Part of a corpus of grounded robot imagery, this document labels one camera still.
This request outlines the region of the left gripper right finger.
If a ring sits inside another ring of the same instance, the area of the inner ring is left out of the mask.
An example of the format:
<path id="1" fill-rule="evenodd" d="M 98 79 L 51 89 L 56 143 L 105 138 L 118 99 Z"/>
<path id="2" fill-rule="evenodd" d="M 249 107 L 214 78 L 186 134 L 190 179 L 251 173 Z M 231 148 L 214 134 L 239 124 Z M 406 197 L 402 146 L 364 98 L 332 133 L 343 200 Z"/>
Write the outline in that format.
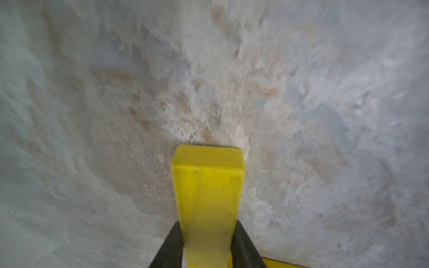
<path id="1" fill-rule="evenodd" d="M 233 268 L 267 268 L 240 221 L 236 222 L 231 256 Z"/>

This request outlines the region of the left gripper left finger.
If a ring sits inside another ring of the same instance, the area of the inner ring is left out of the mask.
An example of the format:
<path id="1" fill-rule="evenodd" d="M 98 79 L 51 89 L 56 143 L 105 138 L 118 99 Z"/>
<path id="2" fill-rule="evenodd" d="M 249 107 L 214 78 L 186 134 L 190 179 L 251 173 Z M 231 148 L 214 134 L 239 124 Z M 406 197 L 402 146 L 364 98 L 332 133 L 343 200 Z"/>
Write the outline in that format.
<path id="1" fill-rule="evenodd" d="M 179 221 L 175 222 L 149 268 L 181 268 L 183 235 Z"/>

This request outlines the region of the yellow block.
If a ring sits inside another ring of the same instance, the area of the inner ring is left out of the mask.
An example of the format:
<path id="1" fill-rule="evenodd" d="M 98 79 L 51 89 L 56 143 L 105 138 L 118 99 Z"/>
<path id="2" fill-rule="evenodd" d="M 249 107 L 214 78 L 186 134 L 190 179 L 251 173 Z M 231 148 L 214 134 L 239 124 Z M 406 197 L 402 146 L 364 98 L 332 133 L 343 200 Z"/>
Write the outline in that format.
<path id="1" fill-rule="evenodd" d="M 257 252 L 231 253 L 228 268 L 303 268 L 302 266 L 288 264 L 262 258 Z"/>
<path id="2" fill-rule="evenodd" d="M 226 268 L 245 180 L 243 151 L 180 145 L 172 178 L 189 268 Z"/>

